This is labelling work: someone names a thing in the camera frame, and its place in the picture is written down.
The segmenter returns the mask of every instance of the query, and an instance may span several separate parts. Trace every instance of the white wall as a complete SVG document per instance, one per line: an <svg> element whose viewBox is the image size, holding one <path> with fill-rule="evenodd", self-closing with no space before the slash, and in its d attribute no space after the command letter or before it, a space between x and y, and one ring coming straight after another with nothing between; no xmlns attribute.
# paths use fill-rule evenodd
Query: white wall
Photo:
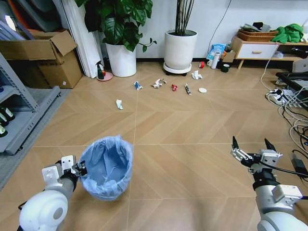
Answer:
<svg viewBox="0 0 308 231"><path fill-rule="evenodd" d="M137 46L137 58L163 58L165 32L174 29L176 0L153 0L152 18L147 19L141 42L157 41L147 52ZM194 58L207 55L207 48L214 30L225 13L229 0L195 0L187 29L198 32ZM212 44L231 41L239 26L244 23L264 22L276 29L291 23L300 25L308 18L308 0L232 0Z"/></svg>

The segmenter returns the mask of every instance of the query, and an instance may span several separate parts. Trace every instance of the wicker basket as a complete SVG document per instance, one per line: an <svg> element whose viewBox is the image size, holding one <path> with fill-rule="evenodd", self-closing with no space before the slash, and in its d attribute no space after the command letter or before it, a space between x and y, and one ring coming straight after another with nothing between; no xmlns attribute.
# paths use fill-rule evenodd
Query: wicker basket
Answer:
<svg viewBox="0 0 308 231"><path fill-rule="evenodd" d="M237 32L237 37L244 41L251 41L251 42L269 42L271 39L273 39L275 36L250 36L247 34L244 34L240 31Z"/></svg>
<svg viewBox="0 0 308 231"><path fill-rule="evenodd" d="M239 31L249 36L275 36L278 33L278 31L271 31L271 32L248 32L244 30L239 30Z"/></svg>

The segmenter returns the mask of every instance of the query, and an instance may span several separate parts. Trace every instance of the gray rug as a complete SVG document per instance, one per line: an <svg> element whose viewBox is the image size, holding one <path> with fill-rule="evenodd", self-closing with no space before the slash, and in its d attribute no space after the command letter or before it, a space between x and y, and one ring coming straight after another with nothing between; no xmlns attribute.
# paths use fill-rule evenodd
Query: gray rug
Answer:
<svg viewBox="0 0 308 231"><path fill-rule="evenodd" d="M50 91L49 89L28 89L33 98L40 104L44 97ZM23 149L18 151L16 155L5 155L0 154L0 190L4 187L6 182L9 180L15 169L18 167L20 162L23 160L25 155L28 153L35 140L38 138L40 133L44 130L49 120L56 113L60 105L63 103L70 89L61 89L61 96L57 97L54 102L50 105L47 112L44 114L42 119L34 127L28 138L23 144Z"/></svg>

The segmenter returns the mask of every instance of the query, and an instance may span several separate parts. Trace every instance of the gray shelf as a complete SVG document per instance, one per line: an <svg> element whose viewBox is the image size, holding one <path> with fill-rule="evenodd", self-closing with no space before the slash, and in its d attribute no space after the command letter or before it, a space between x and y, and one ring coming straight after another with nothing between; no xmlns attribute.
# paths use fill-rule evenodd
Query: gray shelf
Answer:
<svg viewBox="0 0 308 231"><path fill-rule="evenodd" d="M15 119L5 127L8 134L0 138L0 153L3 153L15 139L20 130L29 122L32 112L14 112Z"/></svg>
<svg viewBox="0 0 308 231"><path fill-rule="evenodd" d="M60 94L60 88L55 86L48 90L28 90L1 53L0 83L4 88L4 91L0 92L0 103L14 94L19 96L12 98L11 105L8 105L13 109L15 119L5 127L8 134L0 138L0 153L15 155L22 148L32 129ZM33 98L30 92L38 96L38 101Z"/></svg>
<svg viewBox="0 0 308 231"><path fill-rule="evenodd" d="M4 91L0 92L0 103L11 97L12 95L19 95L19 92L10 85L2 86Z"/></svg>

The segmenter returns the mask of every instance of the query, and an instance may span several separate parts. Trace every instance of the white plant pot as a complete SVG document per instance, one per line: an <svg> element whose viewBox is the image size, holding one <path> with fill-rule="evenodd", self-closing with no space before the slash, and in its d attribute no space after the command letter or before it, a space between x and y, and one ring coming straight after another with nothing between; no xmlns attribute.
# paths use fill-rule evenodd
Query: white plant pot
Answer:
<svg viewBox="0 0 308 231"><path fill-rule="evenodd" d="M170 34L173 32L175 30L165 33L165 64L174 70L184 70L192 62L198 33L186 30L185 33L189 36L176 36Z"/></svg>
<svg viewBox="0 0 308 231"><path fill-rule="evenodd" d="M136 74L136 49L131 52L124 45L106 43L112 73L118 77Z"/></svg>

